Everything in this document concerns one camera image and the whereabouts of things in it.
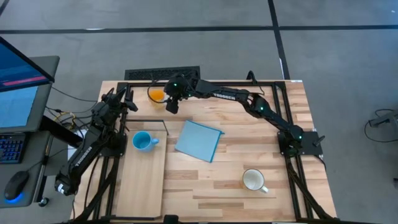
mug handle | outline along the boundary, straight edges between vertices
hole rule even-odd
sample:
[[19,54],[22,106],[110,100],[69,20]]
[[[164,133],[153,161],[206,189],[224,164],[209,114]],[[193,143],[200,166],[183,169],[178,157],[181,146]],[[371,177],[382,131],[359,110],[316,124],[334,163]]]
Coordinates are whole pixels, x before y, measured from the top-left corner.
[[261,192],[264,192],[264,193],[268,193],[268,188],[267,188],[266,186],[262,186],[262,187],[260,188],[260,191],[261,191]]
[[152,144],[157,144],[157,143],[159,143],[159,139],[152,139],[151,143]]

computer mouse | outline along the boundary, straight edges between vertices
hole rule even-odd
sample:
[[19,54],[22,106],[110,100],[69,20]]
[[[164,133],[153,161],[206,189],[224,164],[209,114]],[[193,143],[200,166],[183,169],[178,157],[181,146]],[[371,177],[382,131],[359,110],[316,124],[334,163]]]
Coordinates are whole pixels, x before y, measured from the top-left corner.
[[24,189],[28,179],[28,171],[18,171],[17,173],[15,173],[6,185],[6,189],[4,190],[5,198],[7,200],[13,200],[17,198]]

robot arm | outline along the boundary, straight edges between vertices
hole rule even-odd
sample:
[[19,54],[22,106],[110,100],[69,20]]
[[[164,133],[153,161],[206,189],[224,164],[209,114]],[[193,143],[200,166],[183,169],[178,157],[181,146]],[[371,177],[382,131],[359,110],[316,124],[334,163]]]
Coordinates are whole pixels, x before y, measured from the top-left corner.
[[272,111],[269,103],[258,93],[216,86],[208,81],[196,78],[188,80],[183,75],[172,77],[165,85],[164,91],[170,96],[167,100],[166,110],[173,114],[178,111],[178,100],[193,96],[196,98],[217,97],[237,101],[242,104],[245,111],[251,116],[263,118],[283,132],[291,148],[294,148],[296,151],[302,148],[303,129],[297,125],[288,123]]
[[84,171],[104,148],[124,147],[120,146],[121,135],[114,131],[114,124],[125,108],[133,111],[138,109],[132,101],[121,102],[126,89],[116,94],[113,94],[113,90],[103,95],[101,102],[92,109],[92,119],[83,141],[55,178],[55,190],[64,195],[78,191]]

blue cup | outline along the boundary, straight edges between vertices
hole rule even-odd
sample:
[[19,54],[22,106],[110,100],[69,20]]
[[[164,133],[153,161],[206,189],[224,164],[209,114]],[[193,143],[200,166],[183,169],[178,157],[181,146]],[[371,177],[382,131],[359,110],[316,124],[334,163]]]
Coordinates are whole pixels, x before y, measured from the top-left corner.
[[146,131],[139,131],[132,137],[132,145],[141,152],[151,152],[159,139],[153,139]]

white mug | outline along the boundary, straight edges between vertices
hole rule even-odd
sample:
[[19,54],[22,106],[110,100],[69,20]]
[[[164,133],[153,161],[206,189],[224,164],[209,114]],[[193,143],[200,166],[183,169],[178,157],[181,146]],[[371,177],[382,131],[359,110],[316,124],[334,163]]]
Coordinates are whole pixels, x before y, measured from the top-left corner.
[[248,169],[243,174],[243,183],[249,190],[260,190],[268,193],[268,188],[264,186],[264,176],[256,169]]

